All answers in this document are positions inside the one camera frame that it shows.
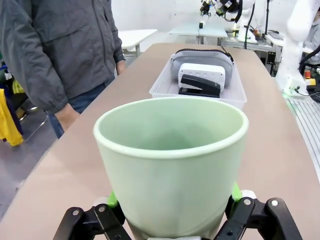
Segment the black stapler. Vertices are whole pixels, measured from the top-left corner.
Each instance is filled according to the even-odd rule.
[[[220,85],[216,82],[207,80],[203,77],[184,74],[182,75],[181,83],[199,89],[181,87],[179,89],[180,95],[220,98],[221,88]]]

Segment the gray pouch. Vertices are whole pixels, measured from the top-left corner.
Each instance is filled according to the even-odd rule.
[[[181,49],[173,55],[172,76],[178,80],[179,70],[182,64],[205,64],[221,66],[225,70],[225,87],[228,87],[232,77],[234,59],[228,52],[221,50],[200,50],[200,49]]]

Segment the yellow cloth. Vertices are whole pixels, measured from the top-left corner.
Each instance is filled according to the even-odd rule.
[[[24,141],[11,117],[3,89],[0,89],[0,139],[6,139],[11,146],[17,146]]]
[[[13,80],[12,90],[14,94],[23,94],[25,92],[25,90],[22,88],[22,86],[18,83],[16,79]]]

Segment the gray jacket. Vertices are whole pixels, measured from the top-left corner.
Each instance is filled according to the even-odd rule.
[[[124,59],[111,0],[1,0],[0,49],[30,100],[51,113],[114,79]]]
[[[315,21],[310,29],[309,35],[305,40],[305,46],[312,50],[316,50],[320,46],[320,19]],[[317,54],[308,60],[310,64],[320,64],[320,54]]]

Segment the person's left hand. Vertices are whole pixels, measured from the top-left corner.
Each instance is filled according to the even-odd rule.
[[[126,70],[126,62],[124,60],[117,62],[115,69],[116,69],[116,73],[119,76]]]

